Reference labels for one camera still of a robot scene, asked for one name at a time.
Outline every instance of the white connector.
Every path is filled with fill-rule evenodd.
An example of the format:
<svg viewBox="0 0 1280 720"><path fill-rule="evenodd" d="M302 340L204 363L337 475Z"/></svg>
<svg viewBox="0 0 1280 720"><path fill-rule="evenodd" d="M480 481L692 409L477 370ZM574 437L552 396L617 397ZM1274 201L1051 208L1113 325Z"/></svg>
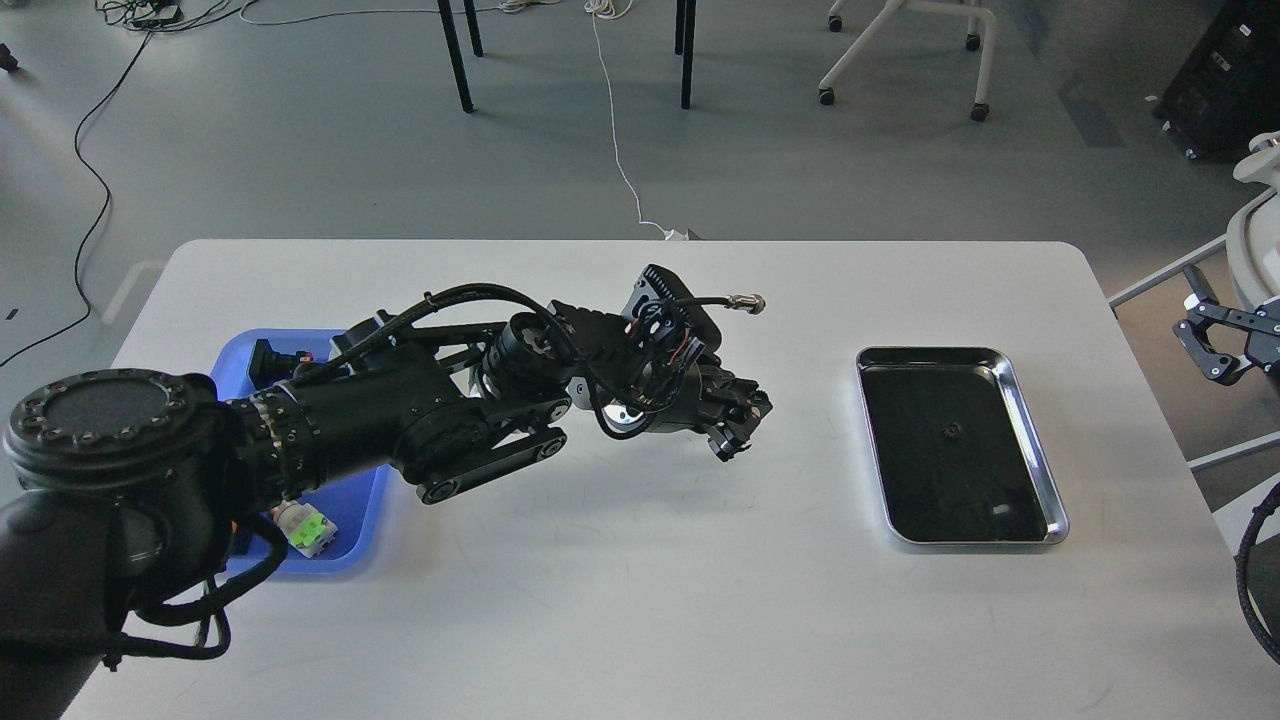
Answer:
<svg viewBox="0 0 1280 720"><path fill-rule="evenodd" d="M289 538L289 544L306 557L315 557L338 534L338 525L310 502L282 502L271 516L284 537Z"/></svg>

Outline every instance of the black equipment cabinet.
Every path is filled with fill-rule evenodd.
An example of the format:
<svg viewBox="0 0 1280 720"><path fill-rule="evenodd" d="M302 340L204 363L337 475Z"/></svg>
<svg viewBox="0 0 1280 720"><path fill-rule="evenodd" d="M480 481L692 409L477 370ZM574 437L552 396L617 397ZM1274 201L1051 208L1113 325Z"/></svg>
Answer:
<svg viewBox="0 0 1280 720"><path fill-rule="evenodd" d="M1189 159L1239 159L1280 129L1280 0L1229 0L1155 111Z"/></svg>

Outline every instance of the white table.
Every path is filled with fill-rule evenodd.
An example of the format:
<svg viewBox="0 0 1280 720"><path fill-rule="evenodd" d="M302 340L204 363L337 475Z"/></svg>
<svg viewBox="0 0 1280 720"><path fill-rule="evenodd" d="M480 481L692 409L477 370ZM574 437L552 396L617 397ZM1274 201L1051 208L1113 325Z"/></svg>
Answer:
<svg viewBox="0 0 1280 720"><path fill-rule="evenodd" d="M1055 243L197 241L116 365L207 370L256 327L347 327L472 281L616 311L660 263L776 410L751 451L562 421L553 460L434 507L389 488L365 562L269 580L212 662L127 660L72 719L1261 717L1276 667L1083 256ZM474 305L439 322L504 319ZM890 538L854 357L1014 361L1070 515L1042 552ZM131 628L140 632L138 625Z"/></svg>

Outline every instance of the chair leg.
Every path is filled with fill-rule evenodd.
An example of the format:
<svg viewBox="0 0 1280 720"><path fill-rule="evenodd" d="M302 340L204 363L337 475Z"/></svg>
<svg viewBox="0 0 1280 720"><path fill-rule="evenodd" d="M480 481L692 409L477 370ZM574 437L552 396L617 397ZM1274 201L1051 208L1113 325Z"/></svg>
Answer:
<svg viewBox="0 0 1280 720"><path fill-rule="evenodd" d="M965 0L966 5L982 5L982 0ZM973 53L982 47L982 36L978 35L978 18L969 15L969 27L965 29L964 49Z"/></svg>
<svg viewBox="0 0 1280 720"><path fill-rule="evenodd" d="M676 0L676 55L685 51L685 0Z"/></svg>
<svg viewBox="0 0 1280 720"><path fill-rule="evenodd" d="M986 120L991 113L991 105L987 104L987 91L991 87L991 65L996 58L996 36L998 35L996 13L979 5L954 5L934 0L908 0L906 9L940 15L961 15L980 23L982 58L978 61L978 90L974 92L973 110L969 113L969 119L978 123Z"/></svg>
<svg viewBox="0 0 1280 720"><path fill-rule="evenodd" d="M453 8L449 0L436 0L440 8L440 24L444 26L444 44L449 47L449 63L453 65L453 82L458 85L458 100L463 113L474 113L471 87L467 86L467 70L462 67L462 49L458 46L458 28L453 24Z"/></svg>
<svg viewBox="0 0 1280 720"><path fill-rule="evenodd" d="M836 64L832 65L829 70L827 70L827 74L823 76L820 81L818 81L818 99L822 100L823 105L831 104L828 102L828 99L831 99L831 101L835 101L836 96L835 91L832 90L832 86L836 85L836 81L840 79L840 76L845 73L845 69L849 68L850 64L852 64L854 59L858 58L858 54L867 47L867 45L872 41L873 37L876 37L876 33L878 33L881 28L884 27L884 23L887 23L890 18L896 15L897 12L901 10L904 5L906 5L906 3L908 0L887 0L884 3L884 8L879 12L878 15L876 15L876 19L873 19L872 23L867 26L867 29L864 29L861 35L858 36L858 40L855 40L854 44L849 46L849 50L845 50L845 54L840 56L840 60L836 60Z"/></svg>
<svg viewBox="0 0 1280 720"><path fill-rule="evenodd" d="M987 111L989 110L987 105L987 91L991 88L991 65L996 60L996 36L1000 32L998 24L996 23L996 14L991 10L984 12L986 15L980 15L982 58L978 60L978 90L973 99L974 114L982 115L980 118L973 118L978 122L987 119Z"/></svg>
<svg viewBox="0 0 1280 720"><path fill-rule="evenodd" d="M480 26L476 23L476 0L462 0L462 8L467 14L467 32L471 33L471 53L476 58L484 58L484 46L480 45Z"/></svg>
<svg viewBox="0 0 1280 720"><path fill-rule="evenodd" d="M689 99L694 90L694 20L698 15L698 0L685 1L685 53L680 78L680 108L689 109Z"/></svg>

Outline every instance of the black table leg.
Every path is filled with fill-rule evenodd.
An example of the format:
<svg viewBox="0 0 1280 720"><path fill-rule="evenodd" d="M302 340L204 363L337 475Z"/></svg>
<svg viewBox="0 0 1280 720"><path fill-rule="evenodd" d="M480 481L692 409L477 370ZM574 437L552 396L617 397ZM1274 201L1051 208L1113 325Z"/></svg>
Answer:
<svg viewBox="0 0 1280 720"><path fill-rule="evenodd" d="M685 0L676 0L676 55L685 51Z"/></svg>
<svg viewBox="0 0 1280 720"><path fill-rule="evenodd" d="M480 45L480 26L476 24L476 0L462 0L462 8L467 14L467 32L471 33L471 51L476 58L484 58L484 47Z"/></svg>
<svg viewBox="0 0 1280 720"><path fill-rule="evenodd" d="M685 5L685 70L680 81L680 106L689 109L689 96L694 87L694 18L698 15L698 0L682 0Z"/></svg>
<svg viewBox="0 0 1280 720"><path fill-rule="evenodd" d="M463 113L474 113L471 88L467 86L467 70L462 67L462 49L458 47L458 28L453 24L453 8L449 0L436 0L440 8L440 24L444 26L444 44L449 46L449 61L453 64L453 79L458 83L458 100Z"/></svg>

